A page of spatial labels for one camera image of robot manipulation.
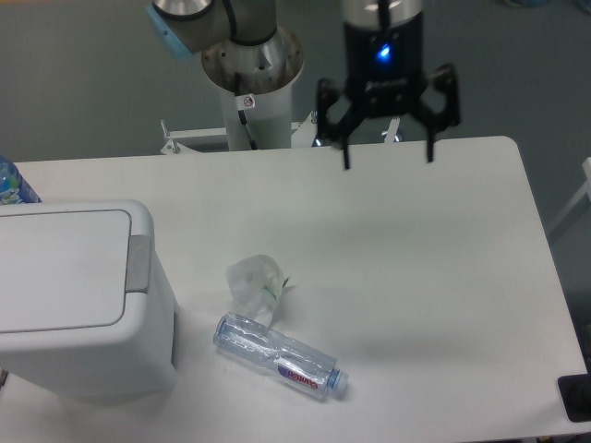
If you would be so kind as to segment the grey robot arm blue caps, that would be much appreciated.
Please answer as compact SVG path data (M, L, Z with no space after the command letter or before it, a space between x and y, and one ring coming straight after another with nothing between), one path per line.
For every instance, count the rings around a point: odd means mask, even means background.
M454 67L424 71L422 3L345 1L342 11L346 79L317 83L311 144L347 153L364 121L410 115L432 158L437 135L459 125L461 112ZM220 93L230 150L293 146L292 87L304 55L273 1L152 1L147 14L172 55L200 57Z

